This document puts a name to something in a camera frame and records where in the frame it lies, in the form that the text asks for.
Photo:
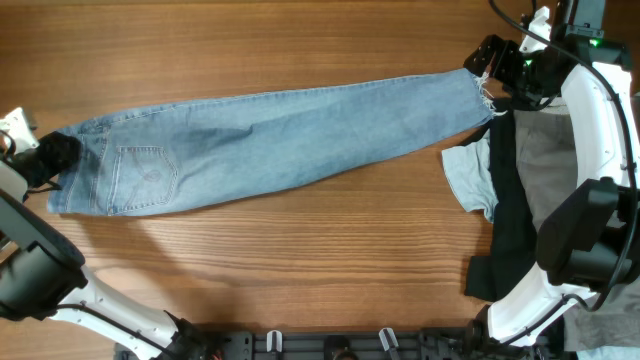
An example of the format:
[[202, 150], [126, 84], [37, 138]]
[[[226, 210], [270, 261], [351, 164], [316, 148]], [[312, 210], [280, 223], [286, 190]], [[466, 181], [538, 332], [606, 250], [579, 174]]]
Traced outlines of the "light blue denim jeans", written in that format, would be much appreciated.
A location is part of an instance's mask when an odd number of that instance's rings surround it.
[[128, 109], [68, 126], [81, 145], [52, 213], [147, 216], [304, 186], [494, 116], [464, 69]]

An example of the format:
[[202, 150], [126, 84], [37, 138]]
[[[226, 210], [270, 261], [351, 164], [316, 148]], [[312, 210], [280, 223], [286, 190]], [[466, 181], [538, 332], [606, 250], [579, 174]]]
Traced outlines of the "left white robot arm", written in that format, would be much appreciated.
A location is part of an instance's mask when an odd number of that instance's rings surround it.
[[79, 158], [77, 140], [42, 138], [25, 110], [1, 119], [1, 316], [79, 325], [138, 359], [218, 359], [219, 346], [185, 319], [149, 308], [101, 281], [78, 248], [25, 207], [59, 189], [53, 177]]

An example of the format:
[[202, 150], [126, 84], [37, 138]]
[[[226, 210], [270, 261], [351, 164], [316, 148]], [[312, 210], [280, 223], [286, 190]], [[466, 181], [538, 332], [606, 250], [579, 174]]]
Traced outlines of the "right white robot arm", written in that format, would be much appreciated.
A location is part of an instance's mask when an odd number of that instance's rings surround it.
[[538, 7], [521, 42], [486, 37], [465, 60], [498, 80], [512, 99], [540, 110], [567, 105], [577, 152], [577, 185], [543, 222], [531, 270], [472, 320], [466, 355], [531, 353], [538, 335], [571, 306], [598, 310], [612, 288], [639, 274], [639, 140], [628, 48], [604, 37], [601, 1]]

